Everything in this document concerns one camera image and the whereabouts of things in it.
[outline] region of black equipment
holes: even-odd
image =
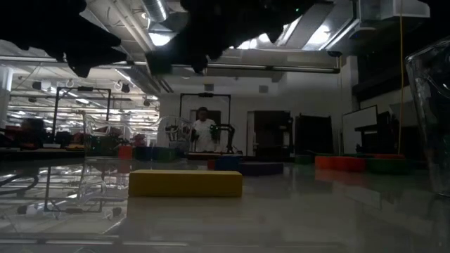
[[[171,71],[171,64],[191,65],[196,73],[207,67],[207,57],[217,60],[230,46],[267,33],[274,43],[283,26],[306,13],[320,0],[181,0],[189,12],[187,26],[169,43],[147,53],[152,74]]]
[[[226,152],[233,153],[233,137],[235,129],[230,124],[215,124],[211,126],[211,139],[218,141],[220,139],[221,131],[228,132],[228,139],[226,142]]]
[[[0,1],[0,23],[10,24],[1,28],[0,39],[22,50],[43,49],[59,62],[67,61],[80,77],[87,77],[92,67],[126,60],[125,53],[113,49],[120,39],[80,16],[85,9],[85,0]]]
[[[295,118],[295,154],[333,153],[331,117],[300,114]]]
[[[288,111],[255,111],[255,142],[258,157],[289,157],[293,153],[293,119]]]

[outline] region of yellow cable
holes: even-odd
[[[404,75],[404,57],[403,57],[403,0],[400,0],[400,71],[401,71],[401,89],[400,89],[400,119],[399,119],[399,146],[397,153],[400,155],[401,149],[401,125],[403,123],[403,88],[405,85]]]
[[[340,92],[339,92],[339,97],[340,97],[340,131],[339,131],[339,136],[338,138],[340,139],[340,143],[339,143],[339,156],[343,155],[344,150],[343,147],[344,145],[342,144],[343,139],[342,139],[342,129],[344,127],[344,121],[342,120],[342,56],[339,56],[339,86],[340,86]]]

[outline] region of glossy floor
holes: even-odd
[[[22,163],[17,171],[34,171],[39,182],[0,195],[0,252],[450,252],[450,199],[430,192],[426,171],[377,176],[287,164],[283,175],[245,178],[241,199],[127,199],[128,173],[149,166]]]

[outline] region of pillar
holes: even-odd
[[[12,68],[0,66],[0,128],[5,128],[6,126],[13,73]]]

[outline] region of white wall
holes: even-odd
[[[372,105],[377,105],[378,113],[386,112],[386,111],[392,113],[392,111],[390,109],[390,105],[400,103],[400,95],[401,95],[400,90],[391,91],[391,92],[385,93],[383,95],[376,96],[375,98],[370,98],[368,100],[361,101],[360,105],[361,105],[361,108],[367,108]],[[413,95],[411,93],[410,86],[407,86],[404,88],[403,96],[404,96],[403,97],[404,102],[409,102],[409,101],[413,100]]]
[[[291,116],[303,115],[332,117],[333,142],[338,151],[338,132],[343,113],[352,111],[351,86],[355,72],[350,65],[342,69],[342,92],[339,74],[287,73],[282,78],[277,96],[238,96],[231,98],[231,123],[236,128],[233,144],[245,152],[247,113],[257,110],[290,111]],[[189,111],[206,106],[209,110],[221,110],[222,120],[227,122],[228,104],[219,98],[190,98],[184,101],[182,117],[189,118]],[[179,95],[160,98],[160,116],[179,115]]]

